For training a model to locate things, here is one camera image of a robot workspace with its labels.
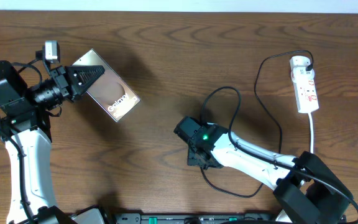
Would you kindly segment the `Galaxy S25 Ultra smartphone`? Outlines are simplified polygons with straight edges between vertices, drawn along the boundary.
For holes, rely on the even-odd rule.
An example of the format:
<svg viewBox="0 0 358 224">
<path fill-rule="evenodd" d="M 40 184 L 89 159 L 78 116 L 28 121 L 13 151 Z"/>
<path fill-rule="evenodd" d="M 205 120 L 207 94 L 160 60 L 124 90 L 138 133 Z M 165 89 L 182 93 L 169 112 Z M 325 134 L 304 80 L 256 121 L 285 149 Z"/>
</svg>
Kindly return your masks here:
<svg viewBox="0 0 358 224">
<path fill-rule="evenodd" d="M 139 96 L 94 49 L 85 53 L 73 65 L 104 67 L 104 74 L 93 83 L 87 93 L 115 122 L 119 122 L 140 102 Z"/>
</svg>

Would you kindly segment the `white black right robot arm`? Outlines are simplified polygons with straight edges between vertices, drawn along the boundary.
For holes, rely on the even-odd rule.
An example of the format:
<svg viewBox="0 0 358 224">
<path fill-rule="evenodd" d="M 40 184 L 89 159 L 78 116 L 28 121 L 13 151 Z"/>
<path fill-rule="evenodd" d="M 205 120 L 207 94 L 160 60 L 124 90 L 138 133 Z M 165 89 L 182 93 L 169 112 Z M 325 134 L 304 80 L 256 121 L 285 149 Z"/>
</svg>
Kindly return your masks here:
<svg viewBox="0 0 358 224">
<path fill-rule="evenodd" d="M 230 167 L 272 189 L 284 223 L 339 223 L 352 194 L 316 155 L 277 154 L 214 123 L 184 117 L 174 133 L 188 145 L 188 165 Z"/>
</svg>

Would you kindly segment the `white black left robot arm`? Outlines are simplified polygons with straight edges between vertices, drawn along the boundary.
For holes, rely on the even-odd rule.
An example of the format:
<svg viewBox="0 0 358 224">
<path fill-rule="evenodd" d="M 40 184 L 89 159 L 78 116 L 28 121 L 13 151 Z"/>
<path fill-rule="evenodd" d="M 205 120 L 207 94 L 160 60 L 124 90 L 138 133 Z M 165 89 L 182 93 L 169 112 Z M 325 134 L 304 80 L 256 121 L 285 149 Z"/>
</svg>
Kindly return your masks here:
<svg viewBox="0 0 358 224">
<path fill-rule="evenodd" d="M 80 99 L 105 72 L 101 65 L 44 66 L 46 80 L 28 87 L 16 63 L 0 60 L 0 138 L 11 163 L 7 223 L 110 223 L 99 206 L 69 215 L 57 206 L 50 171 L 52 110 Z"/>
</svg>

